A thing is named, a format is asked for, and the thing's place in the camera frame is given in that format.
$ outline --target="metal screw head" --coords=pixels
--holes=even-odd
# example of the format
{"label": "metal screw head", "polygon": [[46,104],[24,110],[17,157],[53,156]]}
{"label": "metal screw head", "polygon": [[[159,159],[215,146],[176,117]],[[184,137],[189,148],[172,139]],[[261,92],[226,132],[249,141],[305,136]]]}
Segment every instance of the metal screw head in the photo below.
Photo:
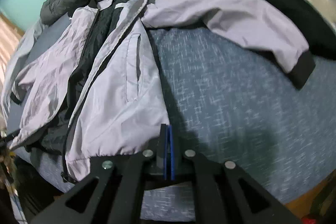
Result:
{"label": "metal screw head", "polygon": [[188,149],[184,152],[184,154],[188,157],[188,158],[192,158],[195,157],[196,152],[194,150]]}
{"label": "metal screw head", "polygon": [[225,165],[225,167],[226,167],[227,169],[234,169],[234,168],[236,167],[235,162],[232,161],[232,160],[228,160],[228,161],[226,161],[226,162],[224,163],[224,165]]}
{"label": "metal screw head", "polygon": [[143,154],[146,158],[148,158],[148,157],[153,156],[153,151],[150,150],[150,149],[146,149],[146,150],[144,150],[144,151],[142,152],[142,154]]}
{"label": "metal screw head", "polygon": [[113,162],[110,161],[110,160],[106,160],[104,161],[101,166],[104,168],[104,169],[111,169],[113,167]]}

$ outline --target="triangular cutout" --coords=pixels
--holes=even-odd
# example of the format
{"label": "triangular cutout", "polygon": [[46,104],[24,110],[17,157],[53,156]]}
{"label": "triangular cutout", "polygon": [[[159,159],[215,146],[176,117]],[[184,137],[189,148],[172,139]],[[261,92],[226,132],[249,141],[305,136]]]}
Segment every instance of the triangular cutout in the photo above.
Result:
{"label": "triangular cutout", "polygon": [[98,184],[98,178],[92,179],[88,182],[83,189],[71,197],[67,202],[66,206],[75,210],[78,213],[83,213],[88,205],[90,198]]}
{"label": "triangular cutout", "polygon": [[269,202],[248,184],[246,180],[239,179],[238,181],[253,214],[259,213],[270,206]]}

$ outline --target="bed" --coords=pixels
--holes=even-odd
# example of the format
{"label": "bed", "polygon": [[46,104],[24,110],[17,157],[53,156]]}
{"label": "bed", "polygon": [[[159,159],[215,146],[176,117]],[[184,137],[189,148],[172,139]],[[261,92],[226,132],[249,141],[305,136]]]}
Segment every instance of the bed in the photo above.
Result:
{"label": "bed", "polygon": [[[331,9],[323,15],[332,24]],[[69,23],[64,15],[46,29],[26,63],[55,43]],[[335,61],[314,57],[315,70],[296,90],[268,59],[202,24],[150,30],[148,35],[173,130],[191,149],[210,160],[236,161],[282,203],[298,198],[336,168]],[[24,103],[12,104],[9,132],[18,129]],[[72,187],[62,181],[60,157],[37,148],[16,153],[61,191]],[[146,191],[141,217],[194,220],[191,185]]]}

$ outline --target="jacket pocket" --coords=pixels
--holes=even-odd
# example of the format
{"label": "jacket pocket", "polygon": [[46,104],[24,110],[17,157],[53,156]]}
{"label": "jacket pocket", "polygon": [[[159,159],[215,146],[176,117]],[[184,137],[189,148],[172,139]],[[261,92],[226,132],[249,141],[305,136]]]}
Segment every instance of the jacket pocket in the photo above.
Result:
{"label": "jacket pocket", "polygon": [[131,102],[138,97],[140,78],[140,34],[130,37],[126,56],[126,101]]}

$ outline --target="jacket cuff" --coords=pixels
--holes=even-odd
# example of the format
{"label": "jacket cuff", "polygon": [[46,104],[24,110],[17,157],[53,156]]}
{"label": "jacket cuff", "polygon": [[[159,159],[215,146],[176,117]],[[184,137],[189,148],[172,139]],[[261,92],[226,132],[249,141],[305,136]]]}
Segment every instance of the jacket cuff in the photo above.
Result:
{"label": "jacket cuff", "polygon": [[12,101],[14,103],[16,103],[17,105],[21,105],[22,104],[22,101],[20,101],[13,92],[11,92],[10,94],[10,98],[12,99]]}
{"label": "jacket cuff", "polygon": [[292,71],[288,73],[288,78],[295,88],[302,89],[314,68],[315,62],[310,51],[303,52]]}

